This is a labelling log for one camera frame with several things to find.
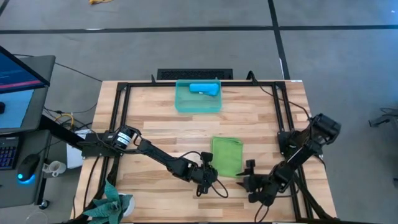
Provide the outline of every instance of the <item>black floor stripe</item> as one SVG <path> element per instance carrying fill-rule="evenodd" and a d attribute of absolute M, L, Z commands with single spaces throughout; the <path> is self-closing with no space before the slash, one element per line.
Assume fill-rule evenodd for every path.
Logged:
<path fill-rule="evenodd" d="M 0 16 L 1 16 L 2 12 L 4 12 L 4 10 L 6 9 L 6 6 L 8 5 L 9 1 L 10 0 L 4 0 L 4 2 L 1 4 L 1 6 L 0 6 Z"/>
<path fill-rule="evenodd" d="M 358 26 L 280 26 L 279 30 L 384 30 L 398 29 L 398 25 L 358 25 Z"/>
<path fill-rule="evenodd" d="M 0 30 L 0 34 L 107 34 L 139 32 L 196 32 L 196 31 L 257 31 L 273 30 L 271 26 L 202 26 L 202 27 L 143 27 L 112 29 L 46 29 Z"/>
<path fill-rule="evenodd" d="M 282 37 L 280 36 L 278 18 L 276 16 L 274 1 L 268 0 L 268 6 L 269 6 L 269 12 L 271 13 L 272 26 L 274 28 L 276 47 L 278 48 L 278 55 L 279 55 L 280 62 L 282 64 L 282 73 L 283 73 L 284 79 L 290 80 L 289 69 L 287 68 L 285 50 L 284 50 L 284 46 L 282 43 Z"/>

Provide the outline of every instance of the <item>wooden table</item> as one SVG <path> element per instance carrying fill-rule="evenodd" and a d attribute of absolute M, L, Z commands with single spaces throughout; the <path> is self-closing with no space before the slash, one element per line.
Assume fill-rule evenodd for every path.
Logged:
<path fill-rule="evenodd" d="M 102 84 L 93 121 L 93 129 L 99 133 L 109 128 L 118 82 L 120 81 Z M 309 111 L 303 83 L 286 81 L 286 86 L 289 100 Z M 264 89 L 272 93 L 271 88 Z M 223 108 L 220 113 L 192 115 L 177 113 L 174 108 L 174 87 L 134 87 L 129 99 L 126 124 L 140 129 L 144 138 L 172 156 L 180 156 L 192 150 L 210 151 L 212 136 L 240 138 L 244 143 L 244 161 L 255 159 L 255 171 L 268 174 L 283 159 L 277 143 L 278 125 L 273 98 L 257 86 L 224 86 L 222 91 Z M 117 124 L 120 123 L 123 93 Z M 295 127 L 307 127 L 305 113 L 292 105 L 291 110 Z M 188 158 L 200 162 L 194 154 Z M 85 189 L 94 160 L 95 158 L 86 159 L 81 169 L 75 198 L 76 215 L 82 212 Z M 101 165 L 102 158 L 94 169 L 87 203 L 97 190 Z M 303 168 L 309 191 L 325 211 L 335 217 L 323 165 L 315 158 L 310 158 Z M 163 165 L 147 156 L 125 155 L 119 165 L 116 187 L 120 192 L 133 194 L 136 208 L 132 215 L 123 218 L 123 222 L 253 222 L 260 203 L 248 202 L 248 193 L 235 184 L 240 179 L 219 179 L 227 187 L 229 198 L 220 198 L 211 189 L 209 194 L 198 198 L 195 195 L 197 185 L 193 182 L 173 177 Z M 216 188 L 223 193 L 218 184 Z M 300 193 L 299 202 L 302 216 L 305 216 Z M 264 221 L 294 220 L 292 199 L 288 197 L 277 198 Z"/>

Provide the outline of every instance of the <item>gray floor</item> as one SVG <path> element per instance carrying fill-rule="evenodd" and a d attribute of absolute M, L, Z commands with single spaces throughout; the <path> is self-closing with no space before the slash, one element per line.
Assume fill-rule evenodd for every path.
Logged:
<path fill-rule="evenodd" d="M 267 1 L 11 0 L 0 29 L 86 29 L 272 24 Z M 276 0 L 281 26 L 398 24 L 393 0 Z M 396 132 L 370 128 L 380 107 L 398 106 L 398 30 L 282 31 L 292 79 L 304 81 L 313 114 L 325 113 L 343 125 L 325 148 L 325 161 L 338 216 L 343 220 L 396 223 L 398 177 Z M 102 80 L 147 80 L 158 68 L 233 68 L 235 78 L 253 70 L 261 79 L 280 79 L 272 31 L 140 34 L 0 35 L 15 54 L 54 54 L 57 61 Z M 100 83 L 56 67 L 48 108 L 80 111 L 98 98 Z M 84 122 L 94 111 L 76 115 Z M 65 157 L 65 145 L 51 149 Z M 79 170 L 50 179 L 44 211 L 50 223 L 67 220 Z M 37 208 L 0 209 L 0 223 L 24 223 Z"/>

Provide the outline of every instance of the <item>green cloth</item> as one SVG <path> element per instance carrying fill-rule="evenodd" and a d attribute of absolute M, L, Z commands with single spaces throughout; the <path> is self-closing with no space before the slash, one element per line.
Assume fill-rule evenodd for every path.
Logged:
<path fill-rule="evenodd" d="M 213 137 L 211 140 L 213 161 L 211 165 L 223 177 L 235 177 L 242 170 L 243 143 L 237 138 Z"/>

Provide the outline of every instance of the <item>computer monitor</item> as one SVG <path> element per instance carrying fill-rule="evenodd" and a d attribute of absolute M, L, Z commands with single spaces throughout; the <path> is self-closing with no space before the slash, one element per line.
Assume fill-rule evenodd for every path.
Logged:
<path fill-rule="evenodd" d="M 50 86 L 50 82 L 0 46 L 0 93 Z"/>

